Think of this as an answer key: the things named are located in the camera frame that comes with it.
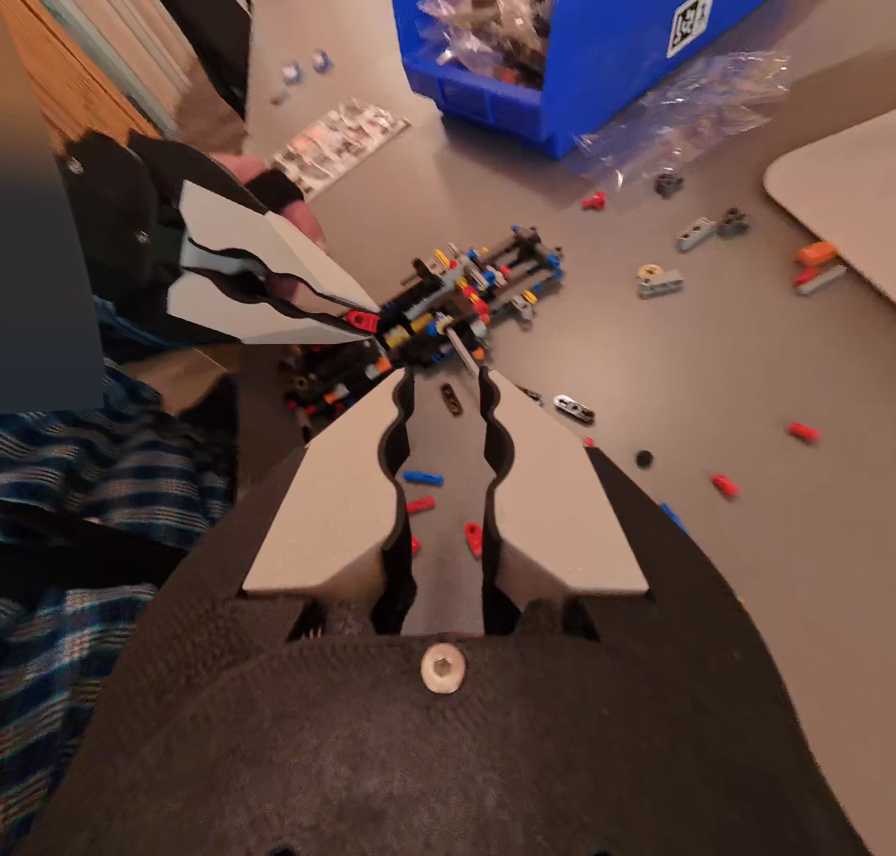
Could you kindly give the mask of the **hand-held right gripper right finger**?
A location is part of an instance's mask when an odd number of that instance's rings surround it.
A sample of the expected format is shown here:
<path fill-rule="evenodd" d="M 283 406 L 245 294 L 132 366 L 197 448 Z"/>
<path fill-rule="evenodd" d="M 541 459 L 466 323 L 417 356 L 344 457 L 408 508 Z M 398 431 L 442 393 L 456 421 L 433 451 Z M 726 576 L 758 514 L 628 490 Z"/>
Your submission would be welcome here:
<path fill-rule="evenodd" d="M 482 522 L 484 631 L 509 634 L 534 601 L 648 592 L 591 452 L 493 369 L 478 374 L 495 477 Z"/>

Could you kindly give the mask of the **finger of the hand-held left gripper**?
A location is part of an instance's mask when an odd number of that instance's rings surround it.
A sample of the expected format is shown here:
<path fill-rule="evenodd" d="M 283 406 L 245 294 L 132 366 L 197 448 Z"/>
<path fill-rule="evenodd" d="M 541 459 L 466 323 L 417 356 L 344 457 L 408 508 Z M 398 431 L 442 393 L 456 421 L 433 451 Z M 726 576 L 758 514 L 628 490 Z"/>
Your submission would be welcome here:
<path fill-rule="evenodd" d="M 235 273 L 239 263 L 296 279 L 347 309 L 379 306 L 318 245 L 274 212 L 253 209 L 185 181 L 178 211 L 185 223 L 181 266 Z"/>
<path fill-rule="evenodd" d="M 284 313 L 268 302 L 240 302 L 208 277 L 187 272 L 168 289 L 167 310 L 180 318 L 246 345 L 335 345 L 372 335 L 331 316 Z"/>

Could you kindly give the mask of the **small lego gear subassembly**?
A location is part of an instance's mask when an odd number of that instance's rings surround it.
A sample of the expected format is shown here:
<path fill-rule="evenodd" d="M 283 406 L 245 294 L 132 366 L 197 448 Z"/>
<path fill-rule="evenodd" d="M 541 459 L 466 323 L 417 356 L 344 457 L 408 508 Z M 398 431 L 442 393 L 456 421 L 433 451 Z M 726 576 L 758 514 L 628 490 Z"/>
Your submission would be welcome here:
<path fill-rule="evenodd" d="M 483 337 L 486 333 L 485 324 L 471 316 L 452 316 L 441 311 L 427 326 L 432 356 L 455 355 L 474 379 L 479 379 L 485 360 Z"/>

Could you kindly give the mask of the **long lego chassis assembly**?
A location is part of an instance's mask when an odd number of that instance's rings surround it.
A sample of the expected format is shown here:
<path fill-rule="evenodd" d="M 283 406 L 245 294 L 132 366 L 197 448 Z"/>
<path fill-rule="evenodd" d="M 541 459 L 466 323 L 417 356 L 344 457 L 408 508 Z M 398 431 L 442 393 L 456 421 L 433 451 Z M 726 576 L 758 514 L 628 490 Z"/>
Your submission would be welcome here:
<path fill-rule="evenodd" d="M 448 244 L 413 262 L 402 289 L 375 312 L 376 335 L 363 342 L 288 346 L 280 364 L 287 373 L 285 406 L 305 408 L 315 435 L 335 422 L 394 369 L 430 369 L 447 356 L 432 356 L 427 326 L 437 312 L 471 316 L 490 328 L 512 317 L 523 328 L 536 318 L 545 293 L 566 275 L 565 251 L 544 243 L 534 227 L 513 225 L 497 245 L 461 250 Z"/>

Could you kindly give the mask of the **white book stand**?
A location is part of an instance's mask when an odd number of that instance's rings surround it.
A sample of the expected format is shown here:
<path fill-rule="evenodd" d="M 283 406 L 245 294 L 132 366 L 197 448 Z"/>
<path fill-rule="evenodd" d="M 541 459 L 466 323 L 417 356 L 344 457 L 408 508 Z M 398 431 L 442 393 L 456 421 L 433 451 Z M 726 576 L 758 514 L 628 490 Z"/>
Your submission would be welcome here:
<path fill-rule="evenodd" d="M 895 302 L 895 111 L 784 154 L 770 198 Z"/>

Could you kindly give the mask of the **person's torso in plaid shirt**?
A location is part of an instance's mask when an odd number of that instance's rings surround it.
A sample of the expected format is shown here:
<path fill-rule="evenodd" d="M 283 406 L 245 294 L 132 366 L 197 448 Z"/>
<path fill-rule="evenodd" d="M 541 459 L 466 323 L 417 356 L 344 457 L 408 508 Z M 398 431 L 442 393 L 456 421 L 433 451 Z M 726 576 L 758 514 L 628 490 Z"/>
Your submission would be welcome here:
<path fill-rule="evenodd" d="M 103 395 L 2 415 L 2 854 L 61 783 L 153 597 L 233 504 L 231 380 L 175 416 L 106 358 Z"/>

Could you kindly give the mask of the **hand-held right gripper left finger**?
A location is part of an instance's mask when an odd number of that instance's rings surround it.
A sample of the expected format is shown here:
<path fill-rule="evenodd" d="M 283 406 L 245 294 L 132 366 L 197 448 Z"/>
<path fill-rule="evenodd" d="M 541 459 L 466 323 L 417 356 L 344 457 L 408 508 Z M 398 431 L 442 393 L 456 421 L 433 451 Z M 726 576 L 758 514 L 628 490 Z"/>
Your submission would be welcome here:
<path fill-rule="evenodd" d="M 305 449 L 242 583 L 249 596 L 292 594 L 368 609 L 398 634 L 413 604 L 412 536 L 396 476 L 409 457 L 410 369 L 396 369 Z"/>

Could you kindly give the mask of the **black office chair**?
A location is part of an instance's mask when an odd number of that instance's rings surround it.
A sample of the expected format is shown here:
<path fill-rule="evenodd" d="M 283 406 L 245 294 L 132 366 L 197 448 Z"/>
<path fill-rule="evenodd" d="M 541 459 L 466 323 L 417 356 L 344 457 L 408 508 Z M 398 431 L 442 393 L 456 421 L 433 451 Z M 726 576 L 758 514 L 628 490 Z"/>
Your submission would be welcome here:
<path fill-rule="evenodd" d="M 160 0 L 193 48 L 211 86 L 246 118 L 251 15 L 237 0 Z"/>

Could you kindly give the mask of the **red and grey lego pin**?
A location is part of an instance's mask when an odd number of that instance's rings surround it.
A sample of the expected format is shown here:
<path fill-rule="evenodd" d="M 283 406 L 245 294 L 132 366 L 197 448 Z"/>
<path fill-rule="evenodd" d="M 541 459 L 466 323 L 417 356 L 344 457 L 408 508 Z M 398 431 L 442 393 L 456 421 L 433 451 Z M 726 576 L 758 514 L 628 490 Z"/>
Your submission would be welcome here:
<path fill-rule="evenodd" d="M 838 281 L 847 273 L 847 267 L 841 264 L 826 268 L 810 267 L 799 274 L 793 281 L 794 291 L 800 297 L 808 297 Z"/>

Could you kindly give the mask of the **lego sticker sheet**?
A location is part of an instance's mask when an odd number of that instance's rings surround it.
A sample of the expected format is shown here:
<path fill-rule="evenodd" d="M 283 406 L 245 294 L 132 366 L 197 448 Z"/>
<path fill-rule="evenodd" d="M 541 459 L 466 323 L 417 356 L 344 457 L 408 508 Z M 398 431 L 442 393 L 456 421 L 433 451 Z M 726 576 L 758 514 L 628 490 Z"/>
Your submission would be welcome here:
<path fill-rule="evenodd" d="M 291 138 L 270 165 L 312 201 L 409 128 L 382 107 L 347 100 Z"/>

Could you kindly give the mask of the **empty clear plastic bag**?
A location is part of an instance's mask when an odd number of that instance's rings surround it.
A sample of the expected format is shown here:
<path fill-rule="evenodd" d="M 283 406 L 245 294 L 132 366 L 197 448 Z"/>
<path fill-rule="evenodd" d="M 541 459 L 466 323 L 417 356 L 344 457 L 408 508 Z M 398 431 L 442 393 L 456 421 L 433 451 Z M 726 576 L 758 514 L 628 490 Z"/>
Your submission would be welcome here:
<path fill-rule="evenodd" d="M 607 193 L 681 178 L 711 149 L 767 124 L 792 79 L 784 51 L 700 56 L 608 123 L 578 135 L 566 167 Z"/>

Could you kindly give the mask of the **clear bags of lego parts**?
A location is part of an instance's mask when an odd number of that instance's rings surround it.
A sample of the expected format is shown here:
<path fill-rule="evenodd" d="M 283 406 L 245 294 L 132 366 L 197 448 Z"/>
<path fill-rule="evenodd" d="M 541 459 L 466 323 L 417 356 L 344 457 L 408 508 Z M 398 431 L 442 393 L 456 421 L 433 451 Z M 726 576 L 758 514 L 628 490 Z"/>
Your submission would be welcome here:
<path fill-rule="evenodd" d="M 556 0 L 419 0 L 435 63 L 540 91 Z"/>

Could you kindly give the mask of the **person's left hand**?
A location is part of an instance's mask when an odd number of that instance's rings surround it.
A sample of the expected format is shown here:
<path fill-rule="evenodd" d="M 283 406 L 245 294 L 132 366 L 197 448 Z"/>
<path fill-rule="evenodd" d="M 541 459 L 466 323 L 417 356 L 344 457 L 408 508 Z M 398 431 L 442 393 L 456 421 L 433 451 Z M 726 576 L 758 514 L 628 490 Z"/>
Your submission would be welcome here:
<path fill-rule="evenodd" d="M 285 218 L 324 252 L 329 252 L 322 227 L 302 191 L 281 170 L 252 155 L 212 154 L 253 195 L 264 209 Z"/>

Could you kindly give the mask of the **person's left forearm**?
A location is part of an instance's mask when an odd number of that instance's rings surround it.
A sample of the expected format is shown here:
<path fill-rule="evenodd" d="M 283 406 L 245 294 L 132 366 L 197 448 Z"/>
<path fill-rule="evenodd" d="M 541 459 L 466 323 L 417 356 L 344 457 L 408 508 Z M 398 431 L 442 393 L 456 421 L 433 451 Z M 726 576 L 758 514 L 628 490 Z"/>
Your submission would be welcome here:
<path fill-rule="evenodd" d="M 152 337 L 121 318 L 110 303 L 97 296 L 93 296 L 93 302 L 105 358 L 122 366 L 143 361 L 158 351 Z"/>

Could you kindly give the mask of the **blue plastic bin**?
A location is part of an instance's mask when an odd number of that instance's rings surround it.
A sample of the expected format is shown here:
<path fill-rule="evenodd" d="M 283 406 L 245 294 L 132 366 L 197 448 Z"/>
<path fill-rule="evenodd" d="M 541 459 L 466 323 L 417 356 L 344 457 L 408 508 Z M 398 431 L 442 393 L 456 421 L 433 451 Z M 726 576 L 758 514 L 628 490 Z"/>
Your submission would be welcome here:
<path fill-rule="evenodd" d="M 764 1 L 556 0 L 540 91 L 439 65 L 420 0 L 392 8 L 413 92 L 445 116 L 559 159 Z"/>

